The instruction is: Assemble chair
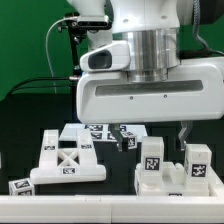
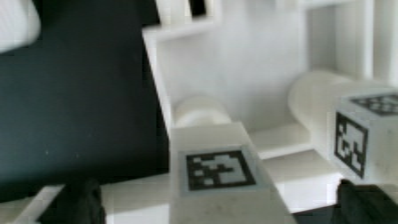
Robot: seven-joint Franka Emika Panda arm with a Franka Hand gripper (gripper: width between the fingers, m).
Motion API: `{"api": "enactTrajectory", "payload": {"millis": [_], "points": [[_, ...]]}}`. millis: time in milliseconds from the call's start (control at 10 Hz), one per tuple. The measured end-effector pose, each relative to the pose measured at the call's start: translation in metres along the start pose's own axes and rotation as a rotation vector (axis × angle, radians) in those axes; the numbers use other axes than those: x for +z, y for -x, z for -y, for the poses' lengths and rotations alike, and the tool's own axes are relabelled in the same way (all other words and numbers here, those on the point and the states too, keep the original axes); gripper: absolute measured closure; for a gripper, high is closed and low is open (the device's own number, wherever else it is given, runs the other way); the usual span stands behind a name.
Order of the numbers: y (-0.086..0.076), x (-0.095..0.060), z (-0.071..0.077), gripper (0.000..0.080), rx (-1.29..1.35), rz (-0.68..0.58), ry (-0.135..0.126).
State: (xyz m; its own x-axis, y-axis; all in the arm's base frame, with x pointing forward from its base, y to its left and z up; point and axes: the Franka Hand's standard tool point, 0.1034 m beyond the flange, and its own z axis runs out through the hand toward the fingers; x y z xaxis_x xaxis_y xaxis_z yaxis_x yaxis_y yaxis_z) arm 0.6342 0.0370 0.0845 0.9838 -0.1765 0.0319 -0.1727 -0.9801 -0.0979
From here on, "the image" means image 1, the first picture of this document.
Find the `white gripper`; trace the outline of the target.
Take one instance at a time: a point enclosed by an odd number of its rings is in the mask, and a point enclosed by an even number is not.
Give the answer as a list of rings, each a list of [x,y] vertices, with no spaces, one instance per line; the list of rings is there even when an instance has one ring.
[[[77,117],[84,124],[110,124],[118,150],[128,150],[119,124],[182,121],[186,148],[192,120],[224,116],[224,57],[184,60],[160,82],[130,83],[122,72],[86,73],[77,86]]]

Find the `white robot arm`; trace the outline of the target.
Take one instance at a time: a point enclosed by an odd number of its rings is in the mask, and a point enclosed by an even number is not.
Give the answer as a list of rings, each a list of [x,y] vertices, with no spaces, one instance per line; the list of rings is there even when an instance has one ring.
[[[224,116],[224,56],[177,50],[180,26],[199,24],[200,0],[67,1],[91,42],[77,83],[82,123],[108,125],[125,151],[122,124],[179,121],[184,140],[192,121]]]

